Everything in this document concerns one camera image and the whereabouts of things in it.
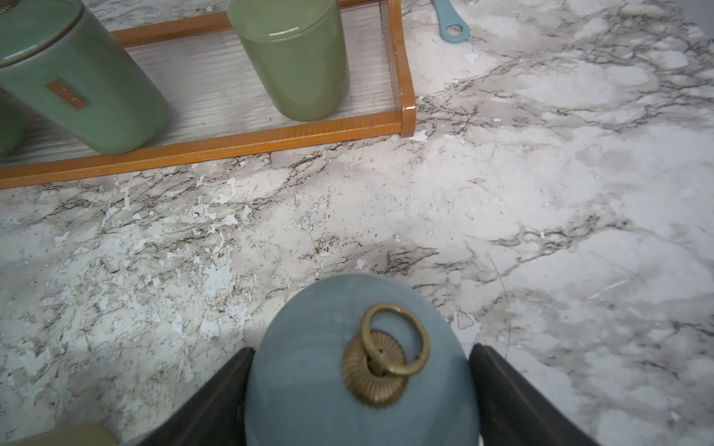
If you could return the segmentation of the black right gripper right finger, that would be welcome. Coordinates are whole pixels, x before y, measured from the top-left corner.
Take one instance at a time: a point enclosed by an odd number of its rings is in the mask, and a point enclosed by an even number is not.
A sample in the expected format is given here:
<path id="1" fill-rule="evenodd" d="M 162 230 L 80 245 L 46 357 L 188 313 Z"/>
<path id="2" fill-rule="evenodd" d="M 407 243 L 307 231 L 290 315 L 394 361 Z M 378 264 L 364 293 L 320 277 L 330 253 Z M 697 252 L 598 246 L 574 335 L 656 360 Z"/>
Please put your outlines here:
<path id="1" fill-rule="evenodd" d="M 475 345 L 469 364 L 485 445 L 597 445 L 495 349 Z"/>

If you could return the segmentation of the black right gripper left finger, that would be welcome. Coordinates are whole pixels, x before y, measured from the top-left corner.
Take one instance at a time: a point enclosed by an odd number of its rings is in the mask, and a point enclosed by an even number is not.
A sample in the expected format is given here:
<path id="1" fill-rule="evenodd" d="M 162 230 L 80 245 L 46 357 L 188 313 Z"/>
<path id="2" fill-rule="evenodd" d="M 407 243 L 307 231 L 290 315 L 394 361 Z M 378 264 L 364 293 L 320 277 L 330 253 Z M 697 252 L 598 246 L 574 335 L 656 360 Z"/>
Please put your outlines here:
<path id="1" fill-rule="evenodd" d="M 245 397 L 252 348 L 238 351 L 193 397 L 138 445 L 245 445 Z"/>

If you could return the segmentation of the blue canister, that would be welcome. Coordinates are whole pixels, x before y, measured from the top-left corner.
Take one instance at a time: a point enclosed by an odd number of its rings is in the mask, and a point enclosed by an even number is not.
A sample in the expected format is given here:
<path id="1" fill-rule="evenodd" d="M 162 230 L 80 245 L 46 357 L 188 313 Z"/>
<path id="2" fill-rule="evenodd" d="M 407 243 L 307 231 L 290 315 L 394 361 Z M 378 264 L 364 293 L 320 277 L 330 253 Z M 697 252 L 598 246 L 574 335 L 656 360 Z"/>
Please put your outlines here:
<path id="1" fill-rule="evenodd" d="M 475 445 L 465 351 L 411 288 L 346 274 L 292 297 L 268 326 L 245 399 L 250 445 Z"/>

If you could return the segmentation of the green canister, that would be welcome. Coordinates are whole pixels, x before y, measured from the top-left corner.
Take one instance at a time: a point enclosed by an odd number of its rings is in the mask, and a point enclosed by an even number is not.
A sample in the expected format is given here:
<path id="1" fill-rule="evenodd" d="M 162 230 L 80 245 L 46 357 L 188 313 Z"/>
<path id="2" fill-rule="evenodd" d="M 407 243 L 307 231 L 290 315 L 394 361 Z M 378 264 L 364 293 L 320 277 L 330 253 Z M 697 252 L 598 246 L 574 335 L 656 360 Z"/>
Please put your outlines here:
<path id="1" fill-rule="evenodd" d="M 1 4 L 1 87 L 92 150 L 137 150 L 164 128 L 169 106 L 81 1 Z"/>
<path id="2" fill-rule="evenodd" d="M 317 121 L 344 102 L 350 73 L 338 1 L 230 1 L 227 17 L 282 115 Z"/>
<path id="3" fill-rule="evenodd" d="M 28 123 L 24 109 L 14 100 L 1 96 L 0 105 L 0 152 L 6 156 L 22 141 Z"/>

